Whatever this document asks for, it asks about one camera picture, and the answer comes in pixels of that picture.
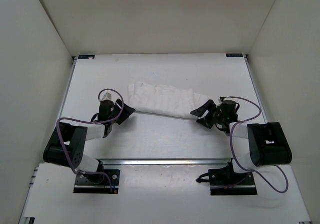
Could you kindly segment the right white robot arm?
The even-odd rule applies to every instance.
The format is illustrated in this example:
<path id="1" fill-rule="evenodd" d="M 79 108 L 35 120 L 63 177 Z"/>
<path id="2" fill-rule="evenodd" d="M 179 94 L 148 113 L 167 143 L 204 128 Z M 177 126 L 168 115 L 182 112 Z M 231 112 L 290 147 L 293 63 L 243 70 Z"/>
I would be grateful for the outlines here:
<path id="1" fill-rule="evenodd" d="M 215 126 L 228 136 L 232 154 L 231 167 L 224 171 L 224 179 L 230 184 L 236 184 L 242 178 L 242 173 L 252 172 L 262 166 L 290 164 L 292 152 L 283 129 L 278 122 L 263 124 L 249 123 L 258 115 L 247 120 L 238 120 L 240 104 L 235 97 L 220 97 L 219 104 L 208 100 L 202 106 L 190 112 L 198 117 L 197 123 L 211 129 Z M 234 150 L 233 138 L 248 140 L 249 152 L 237 156 Z"/>

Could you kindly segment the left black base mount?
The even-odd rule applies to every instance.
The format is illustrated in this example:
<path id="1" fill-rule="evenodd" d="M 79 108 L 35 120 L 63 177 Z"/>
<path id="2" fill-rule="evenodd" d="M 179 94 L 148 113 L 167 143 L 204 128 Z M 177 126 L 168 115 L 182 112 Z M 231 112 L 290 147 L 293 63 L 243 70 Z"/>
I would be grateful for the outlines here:
<path id="1" fill-rule="evenodd" d="M 118 194 L 120 167 L 105 165 L 100 161 L 98 172 L 103 172 L 104 174 L 77 174 L 74 181 L 73 193 Z"/>

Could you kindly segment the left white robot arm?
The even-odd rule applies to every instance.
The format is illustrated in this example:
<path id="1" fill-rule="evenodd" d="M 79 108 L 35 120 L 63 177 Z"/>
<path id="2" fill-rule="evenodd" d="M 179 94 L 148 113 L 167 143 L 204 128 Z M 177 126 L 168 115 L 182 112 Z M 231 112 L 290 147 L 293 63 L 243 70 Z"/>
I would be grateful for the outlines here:
<path id="1" fill-rule="evenodd" d="M 122 98 L 111 98 L 111 93 L 106 93 L 99 100 L 98 113 L 90 121 L 58 119 L 43 152 L 44 162 L 69 167 L 74 173 L 86 174 L 94 183 L 101 182 L 105 176 L 103 164 L 84 154 L 85 143 L 106 138 L 114 124 L 121 125 L 136 111 Z"/>

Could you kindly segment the right blue corner label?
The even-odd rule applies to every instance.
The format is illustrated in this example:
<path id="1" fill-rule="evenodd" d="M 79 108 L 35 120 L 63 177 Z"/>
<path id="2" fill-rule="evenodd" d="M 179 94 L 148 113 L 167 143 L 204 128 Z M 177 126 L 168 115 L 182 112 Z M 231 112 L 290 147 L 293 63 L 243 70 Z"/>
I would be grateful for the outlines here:
<path id="1" fill-rule="evenodd" d="M 226 53 L 227 58 L 242 58 L 243 54 L 241 53 Z"/>

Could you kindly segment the white pleated skirt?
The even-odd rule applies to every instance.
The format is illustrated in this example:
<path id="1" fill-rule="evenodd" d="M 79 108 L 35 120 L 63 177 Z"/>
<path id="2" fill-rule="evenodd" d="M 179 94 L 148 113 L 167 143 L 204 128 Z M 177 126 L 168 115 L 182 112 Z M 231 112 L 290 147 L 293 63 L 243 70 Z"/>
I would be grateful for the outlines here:
<path id="1" fill-rule="evenodd" d="M 193 89 L 145 82 L 128 85 L 128 98 L 128 105 L 138 112 L 183 119 L 195 119 L 190 112 L 209 100 Z"/>

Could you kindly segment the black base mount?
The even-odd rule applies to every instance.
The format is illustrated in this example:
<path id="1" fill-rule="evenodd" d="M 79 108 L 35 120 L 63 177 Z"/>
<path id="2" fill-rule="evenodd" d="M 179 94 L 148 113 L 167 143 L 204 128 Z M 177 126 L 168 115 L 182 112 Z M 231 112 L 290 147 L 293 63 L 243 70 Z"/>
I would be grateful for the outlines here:
<path id="1" fill-rule="evenodd" d="M 105 165 L 100 161 L 98 172 L 103 172 L 104 174 L 77 174 L 74 181 L 73 193 L 118 194 L 120 167 Z"/>
<path id="2" fill-rule="evenodd" d="M 257 188 L 251 172 L 236 173 L 229 161 L 225 167 L 208 169 L 201 174 L 197 183 L 209 183 L 211 196 L 257 195 Z"/>

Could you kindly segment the left blue corner label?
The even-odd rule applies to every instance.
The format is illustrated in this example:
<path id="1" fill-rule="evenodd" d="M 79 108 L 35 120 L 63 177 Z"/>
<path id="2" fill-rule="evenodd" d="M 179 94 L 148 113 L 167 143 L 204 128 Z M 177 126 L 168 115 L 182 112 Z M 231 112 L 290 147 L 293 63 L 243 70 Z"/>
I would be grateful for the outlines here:
<path id="1" fill-rule="evenodd" d="M 78 55 L 78 59 L 94 59 L 95 55 Z"/>

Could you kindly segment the aluminium rail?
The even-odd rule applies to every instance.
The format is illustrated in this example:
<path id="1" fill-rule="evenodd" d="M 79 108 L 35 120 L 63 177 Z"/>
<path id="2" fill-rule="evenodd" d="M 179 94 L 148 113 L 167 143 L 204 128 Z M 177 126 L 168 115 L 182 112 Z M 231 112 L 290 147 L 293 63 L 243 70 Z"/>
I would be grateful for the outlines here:
<path id="1" fill-rule="evenodd" d="M 102 159 L 104 165 L 224 165 L 225 158 L 140 158 L 140 159 Z"/>

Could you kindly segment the blue corner label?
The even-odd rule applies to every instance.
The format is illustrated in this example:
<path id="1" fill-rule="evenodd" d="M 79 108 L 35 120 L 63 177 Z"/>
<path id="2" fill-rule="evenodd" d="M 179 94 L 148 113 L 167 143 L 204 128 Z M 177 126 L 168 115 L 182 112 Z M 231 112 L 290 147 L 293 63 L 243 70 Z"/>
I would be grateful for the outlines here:
<path id="1" fill-rule="evenodd" d="M 226 53 L 227 58 L 242 58 L 243 54 L 241 53 Z"/>
<path id="2" fill-rule="evenodd" d="M 78 55 L 78 59 L 94 59 L 95 55 Z"/>

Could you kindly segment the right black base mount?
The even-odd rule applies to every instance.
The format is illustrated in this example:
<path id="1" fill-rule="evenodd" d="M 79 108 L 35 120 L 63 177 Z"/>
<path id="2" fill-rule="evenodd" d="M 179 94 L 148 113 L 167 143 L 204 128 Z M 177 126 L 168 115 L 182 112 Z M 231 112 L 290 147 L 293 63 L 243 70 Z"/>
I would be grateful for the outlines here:
<path id="1" fill-rule="evenodd" d="M 208 169 L 201 174 L 197 183 L 209 183 L 211 196 L 257 195 L 257 188 L 251 172 L 236 173 L 229 161 L 225 167 Z"/>

